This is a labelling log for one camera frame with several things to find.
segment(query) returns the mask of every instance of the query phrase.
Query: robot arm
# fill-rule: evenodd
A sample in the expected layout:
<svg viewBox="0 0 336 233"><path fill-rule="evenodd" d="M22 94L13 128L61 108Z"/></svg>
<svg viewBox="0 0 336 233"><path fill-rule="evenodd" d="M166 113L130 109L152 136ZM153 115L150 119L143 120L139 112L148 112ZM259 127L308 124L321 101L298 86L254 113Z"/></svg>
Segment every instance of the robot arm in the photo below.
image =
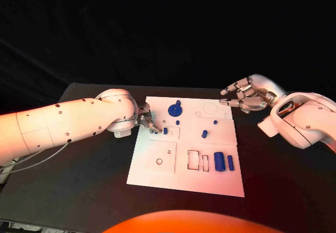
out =
<svg viewBox="0 0 336 233"><path fill-rule="evenodd" d="M132 134L143 123L153 131L150 110L142 108L122 89L103 92L99 99L81 99L0 116L0 165L48 148L96 136L106 129L116 137Z"/></svg>
<svg viewBox="0 0 336 233"><path fill-rule="evenodd" d="M305 149L318 141L336 152L336 103L316 93L287 94L277 83L260 74L228 86L221 94L238 90L238 100L220 100L246 113L272 107L270 116L259 123L264 133L277 133L293 146Z"/></svg>

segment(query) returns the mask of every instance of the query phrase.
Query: white cable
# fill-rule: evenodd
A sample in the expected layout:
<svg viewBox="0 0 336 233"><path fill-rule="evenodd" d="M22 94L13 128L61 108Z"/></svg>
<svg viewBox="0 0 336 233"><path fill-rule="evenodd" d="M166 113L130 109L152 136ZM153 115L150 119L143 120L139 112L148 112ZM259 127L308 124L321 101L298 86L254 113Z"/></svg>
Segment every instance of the white cable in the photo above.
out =
<svg viewBox="0 0 336 233"><path fill-rule="evenodd" d="M9 172L6 172L6 173L2 173L0 175L5 175L5 174L9 174L9 173L13 173L13 172L18 172L18 171L22 171L22 170L26 170L26 169L32 168L34 166L37 166L37 165L39 165L42 162L45 162L48 159L51 159L51 158L58 154L58 152L57 152L52 156L49 156L45 160L42 160L39 163L34 164L32 166L28 166L28 167L19 169L19 170L9 171Z"/></svg>
<svg viewBox="0 0 336 233"><path fill-rule="evenodd" d="M18 161L18 162L13 163L12 165L3 166L3 167L0 168L0 171L3 171L8 167L21 164L22 162L25 162L26 160L29 160L35 155L38 155L38 154L39 154L41 152L44 152L44 151L45 151L45 150L41 150L39 152L37 152L35 154L32 154L29 157L26 157L25 159L22 159L21 161Z"/></svg>

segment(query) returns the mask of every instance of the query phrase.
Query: black table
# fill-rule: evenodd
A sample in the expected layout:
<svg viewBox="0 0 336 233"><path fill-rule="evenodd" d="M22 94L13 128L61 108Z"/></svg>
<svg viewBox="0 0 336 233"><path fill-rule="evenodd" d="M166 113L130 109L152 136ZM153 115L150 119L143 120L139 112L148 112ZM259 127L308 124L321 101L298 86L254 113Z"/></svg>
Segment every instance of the black table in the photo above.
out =
<svg viewBox="0 0 336 233"><path fill-rule="evenodd" d="M127 89L146 96L220 99L218 89L70 85L61 101ZM163 210L199 210L259 222L285 232L335 232L336 155L323 143L302 150L233 108L246 198L126 184L139 128L116 139L109 131L71 143L39 166L12 174L0 193L0 219L77 232L101 232L127 219ZM16 169L37 163L49 149Z"/></svg>

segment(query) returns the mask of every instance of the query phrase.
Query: black curtain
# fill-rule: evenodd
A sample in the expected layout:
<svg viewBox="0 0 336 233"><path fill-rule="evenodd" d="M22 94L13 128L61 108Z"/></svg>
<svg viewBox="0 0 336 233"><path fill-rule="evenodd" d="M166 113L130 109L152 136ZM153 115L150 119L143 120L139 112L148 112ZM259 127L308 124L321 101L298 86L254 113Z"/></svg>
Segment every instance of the black curtain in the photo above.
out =
<svg viewBox="0 0 336 233"><path fill-rule="evenodd" d="M334 12L241 7L2 0L0 113L74 82L224 88L254 73L335 98Z"/></svg>

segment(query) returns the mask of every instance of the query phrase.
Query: orange object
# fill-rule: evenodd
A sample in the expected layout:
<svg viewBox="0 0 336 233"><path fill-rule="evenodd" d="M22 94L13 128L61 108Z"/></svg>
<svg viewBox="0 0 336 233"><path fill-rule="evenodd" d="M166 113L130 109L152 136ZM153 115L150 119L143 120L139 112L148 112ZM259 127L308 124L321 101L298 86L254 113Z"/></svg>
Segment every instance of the orange object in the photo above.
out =
<svg viewBox="0 0 336 233"><path fill-rule="evenodd" d="M194 233L194 232L250 232L280 233L282 231L241 218L189 211L161 211L122 222L106 233Z"/></svg>

